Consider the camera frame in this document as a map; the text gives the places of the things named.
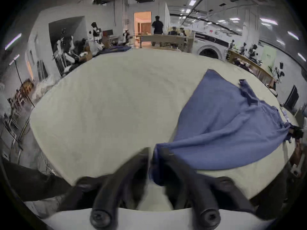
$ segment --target floor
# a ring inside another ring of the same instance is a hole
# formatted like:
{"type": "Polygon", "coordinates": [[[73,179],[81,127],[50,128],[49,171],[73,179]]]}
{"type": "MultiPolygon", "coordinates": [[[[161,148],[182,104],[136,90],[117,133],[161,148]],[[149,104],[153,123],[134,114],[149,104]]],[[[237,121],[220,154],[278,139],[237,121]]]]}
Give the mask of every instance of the floor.
{"type": "MultiPolygon", "coordinates": [[[[12,127],[17,137],[20,136],[23,127],[27,123],[32,109],[32,104],[27,101],[19,112],[20,117],[16,119],[18,129],[12,127]]],[[[20,142],[14,142],[13,137],[4,127],[2,127],[0,145],[5,146],[6,151],[10,148],[9,156],[12,163],[17,163],[31,169],[37,169],[43,174],[55,172],[55,169],[48,162],[47,158],[44,156],[39,145],[37,144],[29,123],[27,123],[25,127],[25,131],[21,136],[20,142]]]]}

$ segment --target white table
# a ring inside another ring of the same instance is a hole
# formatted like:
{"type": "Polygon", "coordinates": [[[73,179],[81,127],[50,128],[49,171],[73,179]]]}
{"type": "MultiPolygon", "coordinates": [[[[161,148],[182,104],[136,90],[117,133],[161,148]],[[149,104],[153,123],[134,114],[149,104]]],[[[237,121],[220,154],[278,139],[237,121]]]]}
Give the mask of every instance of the white table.
{"type": "MultiPolygon", "coordinates": [[[[60,80],[38,102],[30,125],[42,151],[70,184],[81,176],[112,173],[141,148],[170,140],[182,108],[209,68],[237,86],[246,79],[260,99],[279,107],[259,79],[235,65],[188,53],[131,49],[100,55],[60,80]]],[[[251,198],[282,170],[294,144],[281,144],[244,167],[201,173],[229,176],[251,198]]]]}

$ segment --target lit room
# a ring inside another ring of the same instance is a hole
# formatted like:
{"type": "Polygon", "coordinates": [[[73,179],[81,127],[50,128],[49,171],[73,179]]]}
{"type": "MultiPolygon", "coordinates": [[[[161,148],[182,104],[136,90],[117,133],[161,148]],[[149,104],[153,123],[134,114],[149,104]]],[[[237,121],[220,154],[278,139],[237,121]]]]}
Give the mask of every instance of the lit room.
{"type": "Polygon", "coordinates": [[[299,226],[307,32],[290,0],[18,1],[0,62],[16,226],[299,226]]]}

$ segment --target screw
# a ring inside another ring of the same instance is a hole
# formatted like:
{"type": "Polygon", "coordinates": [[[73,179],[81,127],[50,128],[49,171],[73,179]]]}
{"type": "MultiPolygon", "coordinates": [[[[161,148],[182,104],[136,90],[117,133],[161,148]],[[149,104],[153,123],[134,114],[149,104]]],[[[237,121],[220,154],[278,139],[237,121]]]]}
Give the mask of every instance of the screw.
{"type": "Polygon", "coordinates": [[[103,210],[93,211],[90,220],[95,228],[105,228],[111,223],[110,215],[103,210]]]}
{"type": "Polygon", "coordinates": [[[221,217],[216,210],[207,210],[202,213],[201,218],[208,227],[215,227],[220,223],[221,217]]]}

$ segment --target fluorescent light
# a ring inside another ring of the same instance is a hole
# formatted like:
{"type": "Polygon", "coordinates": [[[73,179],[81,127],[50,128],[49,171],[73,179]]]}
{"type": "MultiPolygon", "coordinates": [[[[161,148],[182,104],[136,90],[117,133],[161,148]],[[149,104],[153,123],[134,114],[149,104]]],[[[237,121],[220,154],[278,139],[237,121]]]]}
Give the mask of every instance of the fluorescent light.
{"type": "Polygon", "coordinates": [[[10,41],[8,45],[5,46],[5,50],[7,50],[8,47],[10,47],[20,37],[21,37],[21,33],[19,33],[16,37],[14,37],[14,39],[10,41]]]}
{"type": "Polygon", "coordinates": [[[303,59],[303,61],[306,61],[306,59],[300,54],[300,53],[297,53],[299,57],[301,57],[303,59]]]}
{"type": "Polygon", "coordinates": [[[278,23],[276,21],[273,21],[273,20],[270,20],[270,19],[260,18],[260,20],[262,20],[263,22],[267,22],[267,23],[273,24],[273,25],[278,25],[278,23]]]}
{"type": "Polygon", "coordinates": [[[293,34],[292,32],[289,32],[289,31],[288,31],[288,34],[289,34],[290,36],[294,37],[296,40],[299,40],[298,37],[297,37],[297,35],[293,34]]]}
{"type": "Polygon", "coordinates": [[[279,42],[282,45],[286,45],[283,41],[276,39],[277,42],[279,42]]]}
{"type": "Polygon", "coordinates": [[[196,3],[196,0],[191,0],[191,2],[190,2],[190,6],[193,6],[194,4],[196,3]]]}
{"type": "Polygon", "coordinates": [[[262,23],[262,25],[272,26],[271,24],[267,24],[267,23],[262,23]]]}

